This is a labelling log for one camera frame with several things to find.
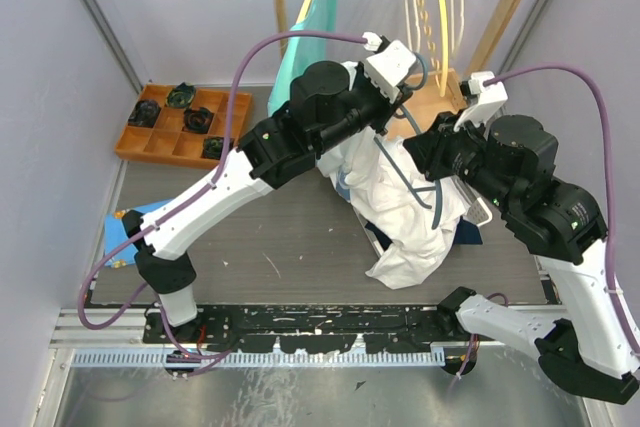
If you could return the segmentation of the white t shirt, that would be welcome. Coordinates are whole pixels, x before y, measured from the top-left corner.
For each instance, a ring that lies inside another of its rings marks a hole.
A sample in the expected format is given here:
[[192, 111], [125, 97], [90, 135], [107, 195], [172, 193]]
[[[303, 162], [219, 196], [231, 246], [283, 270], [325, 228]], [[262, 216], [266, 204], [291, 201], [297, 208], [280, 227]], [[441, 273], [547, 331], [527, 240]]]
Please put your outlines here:
[[394, 243], [377, 228], [371, 230], [380, 247], [386, 249], [365, 275], [392, 290], [420, 285], [433, 274], [448, 256], [456, 231], [437, 229], [426, 240], [419, 238], [417, 247], [407, 247]]

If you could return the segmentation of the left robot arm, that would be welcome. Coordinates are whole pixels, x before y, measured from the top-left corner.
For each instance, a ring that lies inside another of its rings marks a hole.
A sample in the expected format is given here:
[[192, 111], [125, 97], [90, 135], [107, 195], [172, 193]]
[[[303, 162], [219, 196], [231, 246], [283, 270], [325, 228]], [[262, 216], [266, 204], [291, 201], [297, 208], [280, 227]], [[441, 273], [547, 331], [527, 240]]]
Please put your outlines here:
[[159, 298], [170, 337], [188, 343], [200, 331], [188, 248], [240, 207], [313, 169], [344, 141], [366, 128], [383, 131], [411, 95], [406, 79], [412, 67], [373, 57], [310, 65], [291, 82], [288, 100], [240, 138], [210, 174], [157, 210], [124, 215], [135, 264]]

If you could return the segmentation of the navy t shirt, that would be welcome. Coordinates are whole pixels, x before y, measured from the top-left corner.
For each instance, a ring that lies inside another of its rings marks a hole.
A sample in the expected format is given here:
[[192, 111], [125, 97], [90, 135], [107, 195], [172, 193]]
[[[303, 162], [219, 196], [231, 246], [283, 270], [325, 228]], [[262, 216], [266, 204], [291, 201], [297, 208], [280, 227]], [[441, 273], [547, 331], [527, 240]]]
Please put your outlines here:
[[[378, 229], [373, 223], [366, 221], [364, 228], [370, 231], [380, 247], [382, 251], [386, 251], [388, 247], [391, 245], [391, 239], [384, 234], [380, 229]], [[461, 218], [458, 222], [455, 236], [453, 239], [454, 245], [482, 245], [482, 237], [480, 234], [479, 228], [468, 222], [464, 218]]]

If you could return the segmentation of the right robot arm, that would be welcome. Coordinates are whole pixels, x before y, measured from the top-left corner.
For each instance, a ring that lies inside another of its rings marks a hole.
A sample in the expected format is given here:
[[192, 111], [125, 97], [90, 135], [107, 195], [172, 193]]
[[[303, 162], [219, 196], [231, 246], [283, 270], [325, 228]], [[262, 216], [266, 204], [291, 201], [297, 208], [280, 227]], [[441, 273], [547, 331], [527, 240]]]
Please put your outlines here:
[[595, 198], [554, 175], [557, 139], [524, 115], [490, 127], [444, 112], [403, 142], [432, 182], [457, 177], [493, 204], [506, 228], [536, 256], [568, 315], [538, 320], [459, 287], [437, 306], [444, 337], [486, 336], [534, 359], [569, 394], [626, 404], [639, 390], [639, 360], [626, 340], [606, 284], [608, 230]]

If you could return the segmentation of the teal t shirt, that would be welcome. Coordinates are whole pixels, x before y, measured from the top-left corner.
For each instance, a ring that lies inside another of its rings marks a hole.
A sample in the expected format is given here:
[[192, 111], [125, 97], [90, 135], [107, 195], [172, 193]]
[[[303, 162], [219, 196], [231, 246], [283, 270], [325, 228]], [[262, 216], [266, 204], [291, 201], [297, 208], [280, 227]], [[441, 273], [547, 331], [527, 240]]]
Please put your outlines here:
[[[291, 31], [318, 30], [334, 32], [338, 0], [311, 0], [307, 16]], [[326, 59], [327, 40], [315, 37], [292, 37], [281, 61], [267, 102], [267, 115], [273, 115], [290, 98], [291, 82], [313, 63]]]

